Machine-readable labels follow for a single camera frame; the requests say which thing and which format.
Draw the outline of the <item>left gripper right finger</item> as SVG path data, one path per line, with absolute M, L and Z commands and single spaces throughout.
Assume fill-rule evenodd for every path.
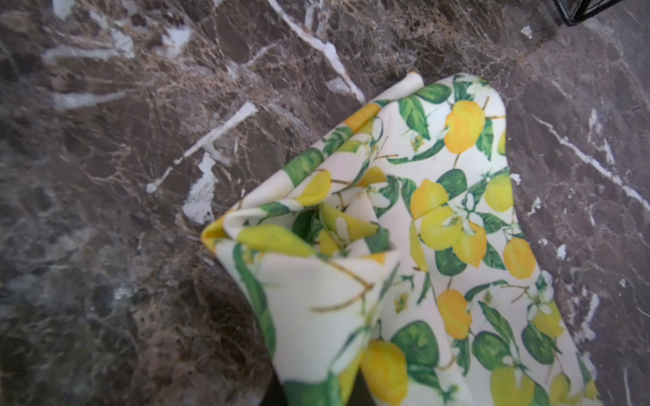
M 359 370 L 359 372 L 357 373 L 354 387 L 350 394 L 350 398 L 347 405 L 348 406 L 375 406 L 376 405 L 367 387 L 366 381 L 364 379 L 361 370 Z

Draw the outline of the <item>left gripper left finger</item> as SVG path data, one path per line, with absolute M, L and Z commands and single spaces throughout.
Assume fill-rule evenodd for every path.
M 273 376 L 267 391 L 264 394 L 260 406 L 287 406 L 287 400 L 284 395 L 284 390 L 276 375 Z

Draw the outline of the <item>green lemon print skirt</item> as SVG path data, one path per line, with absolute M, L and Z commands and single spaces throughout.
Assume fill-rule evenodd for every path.
M 599 405 L 514 208 L 487 81 L 409 74 L 201 242 L 247 298 L 287 404 Z

